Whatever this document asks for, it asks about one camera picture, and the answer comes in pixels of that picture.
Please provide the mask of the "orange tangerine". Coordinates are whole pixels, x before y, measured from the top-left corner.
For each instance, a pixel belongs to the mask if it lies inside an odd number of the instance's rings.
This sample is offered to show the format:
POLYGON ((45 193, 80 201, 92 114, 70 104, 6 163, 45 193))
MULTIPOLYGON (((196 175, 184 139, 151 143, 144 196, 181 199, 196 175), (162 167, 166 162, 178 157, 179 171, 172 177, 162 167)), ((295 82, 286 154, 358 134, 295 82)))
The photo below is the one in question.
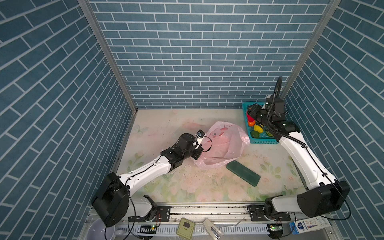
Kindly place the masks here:
POLYGON ((249 126, 249 127, 253 127, 255 124, 256 124, 256 121, 255 121, 255 120, 253 120, 253 121, 248 121, 248 126, 249 126))

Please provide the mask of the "yellow lemon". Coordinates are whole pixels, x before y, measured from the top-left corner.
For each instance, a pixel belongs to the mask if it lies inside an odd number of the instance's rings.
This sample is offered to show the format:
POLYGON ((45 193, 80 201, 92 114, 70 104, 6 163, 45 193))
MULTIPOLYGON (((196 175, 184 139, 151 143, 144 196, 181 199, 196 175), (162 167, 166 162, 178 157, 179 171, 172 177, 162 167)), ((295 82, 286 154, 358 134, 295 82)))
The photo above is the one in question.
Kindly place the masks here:
POLYGON ((254 131, 258 132, 259 134, 264 132, 263 128, 258 125, 254 125, 254 131))

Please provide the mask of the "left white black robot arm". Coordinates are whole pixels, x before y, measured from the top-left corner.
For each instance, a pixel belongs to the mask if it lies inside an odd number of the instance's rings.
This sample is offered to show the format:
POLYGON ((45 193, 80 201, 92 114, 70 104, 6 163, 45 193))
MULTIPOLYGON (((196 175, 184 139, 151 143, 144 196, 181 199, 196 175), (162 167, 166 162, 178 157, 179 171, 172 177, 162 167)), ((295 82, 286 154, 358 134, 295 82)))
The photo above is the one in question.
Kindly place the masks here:
POLYGON ((119 223, 125 216, 132 220, 152 221, 158 205, 147 195, 134 200, 133 194, 152 180, 182 165, 185 159, 197 160, 203 153, 203 131, 195 136, 184 133, 158 157, 140 168, 122 175, 114 172, 103 179, 91 203, 106 227, 119 223))

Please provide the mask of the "red strawberry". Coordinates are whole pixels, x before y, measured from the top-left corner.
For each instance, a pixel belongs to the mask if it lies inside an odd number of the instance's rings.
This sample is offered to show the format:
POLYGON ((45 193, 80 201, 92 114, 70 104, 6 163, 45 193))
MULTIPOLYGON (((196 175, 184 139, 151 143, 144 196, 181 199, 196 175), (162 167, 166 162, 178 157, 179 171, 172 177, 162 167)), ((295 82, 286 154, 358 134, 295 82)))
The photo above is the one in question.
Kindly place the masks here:
POLYGON ((246 116, 247 116, 248 122, 254 121, 254 119, 248 113, 246 113, 246 116))

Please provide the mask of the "pink plastic bag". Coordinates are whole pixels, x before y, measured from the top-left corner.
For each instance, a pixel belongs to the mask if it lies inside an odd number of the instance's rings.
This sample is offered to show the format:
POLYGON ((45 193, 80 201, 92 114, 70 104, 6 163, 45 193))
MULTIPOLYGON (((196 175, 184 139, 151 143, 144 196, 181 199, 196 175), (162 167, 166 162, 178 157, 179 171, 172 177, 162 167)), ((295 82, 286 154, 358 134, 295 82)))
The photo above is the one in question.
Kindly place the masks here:
POLYGON ((238 125, 229 122, 216 122, 203 137, 203 152, 195 160, 202 170, 224 167, 241 157, 250 145, 248 134, 238 125))

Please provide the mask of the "dark green avocado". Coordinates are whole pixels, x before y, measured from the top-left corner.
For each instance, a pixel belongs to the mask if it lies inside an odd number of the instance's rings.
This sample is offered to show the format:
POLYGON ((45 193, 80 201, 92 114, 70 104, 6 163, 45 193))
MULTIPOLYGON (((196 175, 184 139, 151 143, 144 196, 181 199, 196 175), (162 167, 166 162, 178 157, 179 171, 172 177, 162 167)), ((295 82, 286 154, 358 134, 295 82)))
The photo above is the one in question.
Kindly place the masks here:
POLYGON ((260 137, 260 134, 256 131, 251 131, 250 135, 253 139, 258 139, 260 137))

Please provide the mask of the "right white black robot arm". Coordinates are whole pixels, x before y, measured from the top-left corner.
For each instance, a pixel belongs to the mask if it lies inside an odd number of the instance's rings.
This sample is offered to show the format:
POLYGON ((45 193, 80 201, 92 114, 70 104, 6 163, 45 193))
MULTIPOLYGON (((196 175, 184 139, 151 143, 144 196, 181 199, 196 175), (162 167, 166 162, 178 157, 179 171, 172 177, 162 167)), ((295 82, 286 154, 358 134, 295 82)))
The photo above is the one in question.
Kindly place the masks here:
POLYGON ((286 119, 283 100, 269 97, 263 106, 257 103, 248 106, 247 114, 289 153, 307 188, 299 195, 267 199, 267 218, 275 219, 286 212, 302 213, 312 218, 335 212, 347 204, 351 190, 349 184, 339 181, 326 169, 306 143, 300 128, 286 119))

